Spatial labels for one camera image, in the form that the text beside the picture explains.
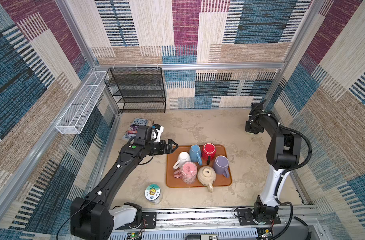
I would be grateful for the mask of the white mug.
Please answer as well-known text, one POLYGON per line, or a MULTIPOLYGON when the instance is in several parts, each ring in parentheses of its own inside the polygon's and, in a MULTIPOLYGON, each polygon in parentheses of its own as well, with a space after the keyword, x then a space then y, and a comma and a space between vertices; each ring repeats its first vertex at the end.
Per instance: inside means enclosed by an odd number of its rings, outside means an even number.
POLYGON ((181 169, 182 168, 182 165, 186 162, 190 162, 190 155, 189 153, 187 152, 181 152, 178 156, 178 160, 176 161, 176 163, 174 164, 173 166, 173 169, 174 170, 177 170, 177 169, 181 169))

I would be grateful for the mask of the brown plastic tray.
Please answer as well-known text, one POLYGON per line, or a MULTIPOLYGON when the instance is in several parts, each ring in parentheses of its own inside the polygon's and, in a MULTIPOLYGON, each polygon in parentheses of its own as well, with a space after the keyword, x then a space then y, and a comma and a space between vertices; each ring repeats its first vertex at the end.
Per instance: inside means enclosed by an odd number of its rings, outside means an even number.
MULTIPOLYGON (((166 185, 169 188, 195 188, 195 187, 204 187, 198 179, 194 181, 193 184, 186 184, 180 178, 174 177, 174 172, 176 170, 173 169, 173 165, 178 160, 178 156, 181 152, 189 152, 190 146, 179 146, 176 151, 172 154, 167 155, 167 173, 166 173, 166 185)), ((224 175, 216 175, 216 180, 213 183, 214 187, 227 187, 232 184, 232 177, 230 172, 230 167, 228 167, 229 177, 226 178, 224 175)))

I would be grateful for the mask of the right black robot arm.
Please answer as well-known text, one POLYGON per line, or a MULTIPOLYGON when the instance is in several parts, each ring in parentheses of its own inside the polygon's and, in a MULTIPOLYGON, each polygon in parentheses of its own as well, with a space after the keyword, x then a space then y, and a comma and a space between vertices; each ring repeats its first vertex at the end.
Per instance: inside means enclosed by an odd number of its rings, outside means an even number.
POLYGON ((273 220, 278 212, 279 198, 283 184, 292 168, 298 165, 301 148, 301 136, 285 130, 278 118, 271 111, 265 111, 263 104, 251 105, 245 131, 252 134, 267 132, 271 137, 266 152, 266 159, 270 165, 265 187, 258 195, 253 207, 253 220, 264 224, 273 220))

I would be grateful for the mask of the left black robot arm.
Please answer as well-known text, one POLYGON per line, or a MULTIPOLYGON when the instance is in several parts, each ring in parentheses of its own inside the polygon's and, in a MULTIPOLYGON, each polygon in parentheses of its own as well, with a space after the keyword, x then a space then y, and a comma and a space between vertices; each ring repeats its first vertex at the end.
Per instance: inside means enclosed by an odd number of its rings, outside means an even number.
POLYGON ((139 126, 137 134, 122 146, 115 164, 84 197, 70 206, 70 233, 84 240, 108 240, 112 231, 127 225, 139 227, 144 222, 142 207, 124 203, 111 208, 112 202, 130 173, 142 165, 146 156, 168 155, 178 149, 173 140, 161 140, 163 126, 139 126))

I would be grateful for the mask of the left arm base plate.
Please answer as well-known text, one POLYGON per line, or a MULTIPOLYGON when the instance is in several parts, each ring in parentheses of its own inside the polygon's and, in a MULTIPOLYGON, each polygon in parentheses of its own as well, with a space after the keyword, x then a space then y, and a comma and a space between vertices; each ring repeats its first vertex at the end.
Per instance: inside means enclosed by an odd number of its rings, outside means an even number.
POLYGON ((141 222, 135 225, 133 229, 135 230, 147 230, 155 229, 157 220, 157 212, 142 212, 141 222))

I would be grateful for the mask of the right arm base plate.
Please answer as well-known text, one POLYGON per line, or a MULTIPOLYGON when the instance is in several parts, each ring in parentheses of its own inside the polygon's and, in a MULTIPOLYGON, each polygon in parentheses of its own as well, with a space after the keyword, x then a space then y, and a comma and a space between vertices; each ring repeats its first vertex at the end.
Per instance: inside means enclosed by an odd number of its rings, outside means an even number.
POLYGON ((281 219, 277 213, 278 208, 274 210, 272 207, 268 207, 266 210, 258 209, 254 210, 247 207, 237 207, 233 210, 233 214, 238 218, 241 226, 252 225, 272 225, 281 224, 281 219))

